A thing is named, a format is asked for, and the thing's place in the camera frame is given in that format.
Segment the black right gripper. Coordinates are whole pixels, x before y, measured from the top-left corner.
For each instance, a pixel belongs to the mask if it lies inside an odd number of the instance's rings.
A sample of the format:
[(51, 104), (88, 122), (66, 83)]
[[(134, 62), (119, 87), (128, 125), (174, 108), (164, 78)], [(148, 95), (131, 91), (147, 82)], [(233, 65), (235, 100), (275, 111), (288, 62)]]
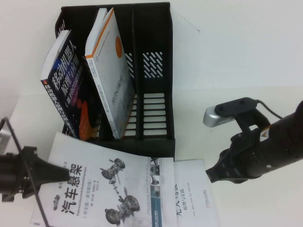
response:
[(220, 153), (219, 163), (206, 170), (210, 182), (231, 181), (237, 184), (261, 177), (259, 136), (260, 129), (233, 136), (230, 147)]

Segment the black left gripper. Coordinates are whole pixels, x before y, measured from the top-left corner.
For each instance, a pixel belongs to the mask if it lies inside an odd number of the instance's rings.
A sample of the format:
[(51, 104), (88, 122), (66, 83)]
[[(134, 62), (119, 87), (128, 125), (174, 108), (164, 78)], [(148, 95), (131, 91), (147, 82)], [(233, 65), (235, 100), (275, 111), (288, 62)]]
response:
[(32, 183), (32, 167), (36, 161), (36, 186), (46, 183), (66, 182), (69, 180), (69, 170), (50, 164), (40, 158), (37, 159), (37, 147), (24, 146), (21, 152), (16, 154), (14, 173), (16, 179), (12, 190), (13, 197), (20, 193), (22, 198), (37, 195), (37, 188)]

